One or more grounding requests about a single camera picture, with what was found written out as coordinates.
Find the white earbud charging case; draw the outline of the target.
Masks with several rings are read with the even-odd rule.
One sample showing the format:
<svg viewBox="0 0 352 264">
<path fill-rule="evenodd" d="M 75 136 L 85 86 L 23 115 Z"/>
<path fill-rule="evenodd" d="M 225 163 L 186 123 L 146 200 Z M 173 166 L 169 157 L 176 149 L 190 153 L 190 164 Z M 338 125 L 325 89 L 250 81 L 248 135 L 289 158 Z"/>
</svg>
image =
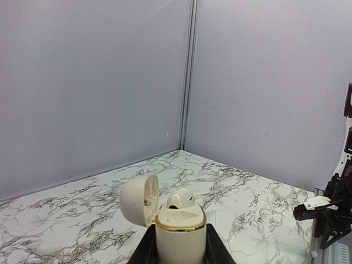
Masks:
<svg viewBox="0 0 352 264">
<path fill-rule="evenodd" d="M 137 226 L 155 225 L 161 263 L 202 263 L 206 250 L 206 214 L 196 202 L 183 209 L 160 204 L 158 176 L 142 175 L 126 182 L 119 193 L 124 218 Z"/>
</svg>

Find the white earbud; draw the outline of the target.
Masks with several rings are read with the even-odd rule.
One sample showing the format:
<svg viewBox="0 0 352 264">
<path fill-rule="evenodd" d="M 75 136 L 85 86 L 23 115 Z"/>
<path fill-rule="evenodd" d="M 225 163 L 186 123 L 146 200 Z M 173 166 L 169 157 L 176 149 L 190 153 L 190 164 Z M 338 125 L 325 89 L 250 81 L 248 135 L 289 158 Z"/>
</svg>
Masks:
<svg viewBox="0 0 352 264">
<path fill-rule="evenodd" d="M 194 206 L 195 195 L 188 188 L 180 188 L 172 192 L 167 200 L 167 208 L 170 209 L 183 209 Z"/>
</svg>

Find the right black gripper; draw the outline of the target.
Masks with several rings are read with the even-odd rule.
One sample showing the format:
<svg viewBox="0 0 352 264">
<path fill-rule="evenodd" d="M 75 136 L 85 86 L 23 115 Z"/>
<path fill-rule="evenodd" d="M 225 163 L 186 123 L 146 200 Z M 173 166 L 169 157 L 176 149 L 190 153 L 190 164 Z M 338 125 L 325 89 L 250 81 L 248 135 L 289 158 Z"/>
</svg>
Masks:
<svg viewBox="0 0 352 264">
<path fill-rule="evenodd" d="M 318 224 L 314 236 L 321 237 L 320 249 L 324 250 L 351 233 L 351 173 L 342 177 L 334 175 L 324 192 L 337 210 L 319 210 Z"/>
</svg>

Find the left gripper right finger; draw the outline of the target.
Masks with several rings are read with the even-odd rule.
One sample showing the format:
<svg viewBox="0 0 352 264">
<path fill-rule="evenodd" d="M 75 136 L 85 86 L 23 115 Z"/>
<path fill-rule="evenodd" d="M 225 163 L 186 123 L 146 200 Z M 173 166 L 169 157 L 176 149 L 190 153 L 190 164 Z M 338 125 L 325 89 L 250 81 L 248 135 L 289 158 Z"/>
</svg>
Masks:
<svg viewBox="0 0 352 264">
<path fill-rule="evenodd" d="M 206 225 L 206 264 L 236 264 L 212 224 Z"/>
</svg>

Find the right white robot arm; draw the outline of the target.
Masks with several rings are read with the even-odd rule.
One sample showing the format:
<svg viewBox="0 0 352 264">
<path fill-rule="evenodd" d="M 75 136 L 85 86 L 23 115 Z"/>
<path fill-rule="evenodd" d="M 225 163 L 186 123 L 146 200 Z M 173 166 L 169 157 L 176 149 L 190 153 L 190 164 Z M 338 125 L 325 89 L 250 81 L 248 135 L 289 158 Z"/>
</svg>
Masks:
<svg viewBox="0 0 352 264">
<path fill-rule="evenodd" d="M 330 206 L 320 210 L 315 227 L 315 238 L 321 237 L 320 249 L 325 250 L 351 233 L 351 84 L 344 105 L 345 138 L 339 162 L 323 196 Z"/>
</svg>

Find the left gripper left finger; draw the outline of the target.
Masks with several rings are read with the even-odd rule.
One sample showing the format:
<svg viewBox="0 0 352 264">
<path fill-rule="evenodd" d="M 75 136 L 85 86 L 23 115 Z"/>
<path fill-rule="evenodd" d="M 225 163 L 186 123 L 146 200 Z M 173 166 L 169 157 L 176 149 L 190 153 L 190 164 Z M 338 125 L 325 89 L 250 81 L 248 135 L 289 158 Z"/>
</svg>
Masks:
<svg viewBox="0 0 352 264">
<path fill-rule="evenodd" d="M 155 225 L 148 227 L 137 248 L 131 255 L 128 264 L 157 264 L 158 253 L 156 246 Z"/>
</svg>

